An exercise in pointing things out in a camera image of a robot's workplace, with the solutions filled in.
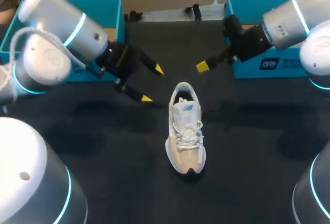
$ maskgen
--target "glowing blue light ring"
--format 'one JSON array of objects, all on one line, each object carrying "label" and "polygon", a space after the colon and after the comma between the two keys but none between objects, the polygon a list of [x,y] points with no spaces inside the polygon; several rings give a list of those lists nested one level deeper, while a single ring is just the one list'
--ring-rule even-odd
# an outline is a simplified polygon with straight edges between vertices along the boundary
[{"label": "glowing blue light ring", "polygon": [[309,79],[311,83],[313,83],[314,86],[316,86],[317,88],[320,89],[324,89],[324,90],[330,90],[330,88],[325,88],[325,87],[321,87],[320,85],[317,85],[315,82],[313,82],[311,79]]},{"label": "glowing blue light ring", "polygon": [[61,213],[59,214],[59,216],[57,217],[57,219],[54,221],[53,224],[58,224],[59,221],[61,220],[61,218],[63,217],[67,207],[68,207],[68,204],[69,204],[69,200],[70,200],[70,196],[71,196],[71,188],[72,188],[72,185],[71,185],[71,177],[70,177],[70,173],[69,173],[69,170],[68,168],[65,166],[67,172],[68,172],[68,177],[69,177],[69,191],[68,191],[68,196],[67,196],[67,199],[65,201],[65,204],[64,204],[64,207],[61,211]]},{"label": "glowing blue light ring", "polygon": [[76,37],[76,35],[78,34],[79,30],[83,26],[83,24],[85,22],[85,19],[86,19],[86,14],[85,13],[82,13],[82,16],[80,17],[80,20],[78,22],[78,25],[73,30],[72,34],[68,37],[68,39],[63,43],[64,46],[68,46],[73,41],[73,39]]},{"label": "glowing blue light ring", "polygon": [[307,26],[307,24],[306,24],[306,21],[305,21],[305,19],[304,19],[304,17],[303,17],[303,14],[302,14],[301,11],[300,11],[300,8],[299,8],[299,6],[298,6],[296,0],[292,0],[292,3],[293,3],[293,6],[294,6],[294,8],[295,8],[295,10],[296,10],[296,12],[297,12],[297,14],[298,14],[298,16],[299,16],[299,19],[300,19],[301,23],[302,23],[303,26],[304,26],[304,29],[305,29],[306,33],[309,34],[309,28],[308,28],[308,26]]},{"label": "glowing blue light ring", "polygon": [[30,94],[45,94],[45,93],[46,93],[46,92],[35,92],[35,91],[31,91],[31,90],[29,90],[29,89],[23,87],[23,86],[20,84],[20,82],[17,80],[15,70],[16,70],[16,62],[14,63],[14,66],[13,66],[13,68],[12,68],[12,76],[13,76],[15,82],[18,84],[18,86],[20,86],[23,90],[25,90],[26,92],[28,92],[28,93],[30,93]]},{"label": "glowing blue light ring", "polygon": [[314,166],[314,163],[317,159],[317,157],[315,157],[311,167],[310,167],[310,173],[309,173],[309,180],[310,180],[310,186],[311,186],[311,190],[313,192],[313,195],[316,199],[316,202],[318,203],[318,205],[320,206],[321,210],[323,211],[323,213],[330,219],[330,214],[328,213],[328,211],[325,209],[325,207],[322,205],[320,199],[318,198],[318,196],[316,195],[316,192],[315,192],[315,188],[314,188],[314,184],[313,184],[313,177],[312,177],[312,174],[313,174],[313,166]]}]

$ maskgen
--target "shoe sole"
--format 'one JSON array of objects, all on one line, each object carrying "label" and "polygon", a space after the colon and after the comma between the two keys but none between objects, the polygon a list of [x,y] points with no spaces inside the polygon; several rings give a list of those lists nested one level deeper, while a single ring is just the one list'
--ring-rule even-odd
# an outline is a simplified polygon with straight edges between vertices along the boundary
[{"label": "shoe sole", "polygon": [[[175,164],[174,164],[173,161],[172,161],[172,158],[171,158],[171,156],[170,156],[170,152],[169,152],[169,139],[167,139],[166,142],[165,142],[165,149],[166,149],[167,157],[169,158],[169,160],[170,160],[170,162],[171,162],[173,168],[174,168],[179,174],[181,174],[181,175],[186,175],[186,174],[181,173],[181,172],[176,168]],[[206,151],[205,151],[205,147],[204,147],[204,146],[203,146],[203,154],[204,154],[204,163],[203,163],[203,167],[202,167],[202,170],[201,170],[199,173],[196,173],[197,175],[200,174],[200,173],[203,171],[204,166],[205,166],[205,162],[206,162]]]}]

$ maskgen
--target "new balance logo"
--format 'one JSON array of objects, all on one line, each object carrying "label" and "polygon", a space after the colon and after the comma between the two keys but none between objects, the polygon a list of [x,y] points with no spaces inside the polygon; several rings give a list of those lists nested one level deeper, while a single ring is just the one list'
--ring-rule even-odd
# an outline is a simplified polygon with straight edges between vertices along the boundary
[{"label": "new balance logo", "polygon": [[191,110],[192,110],[192,105],[184,107],[184,111],[191,111]]}]

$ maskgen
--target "shoe tongue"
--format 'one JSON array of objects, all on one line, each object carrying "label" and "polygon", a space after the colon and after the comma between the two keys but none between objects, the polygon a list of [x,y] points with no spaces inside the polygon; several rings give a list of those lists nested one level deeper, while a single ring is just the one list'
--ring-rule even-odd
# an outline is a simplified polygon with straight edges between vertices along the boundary
[{"label": "shoe tongue", "polygon": [[185,125],[197,127],[199,112],[196,101],[184,101],[174,104],[173,118],[178,130],[182,130]]}]

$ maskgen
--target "black tablecloth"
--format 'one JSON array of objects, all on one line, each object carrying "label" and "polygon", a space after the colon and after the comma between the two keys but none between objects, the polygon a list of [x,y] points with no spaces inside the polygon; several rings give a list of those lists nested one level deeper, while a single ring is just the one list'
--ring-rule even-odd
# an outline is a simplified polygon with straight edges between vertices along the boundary
[{"label": "black tablecloth", "polygon": [[[156,106],[110,83],[72,83],[8,107],[79,180],[88,223],[294,223],[292,191],[330,137],[330,103],[307,79],[234,80],[226,65],[198,75],[196,63],[225,43],[219,22],[132,23],[127,40],[164,70],[130,80]],[[180,81],[202,106],[207,160],[196,183],[177,177],[164,147]]]}]

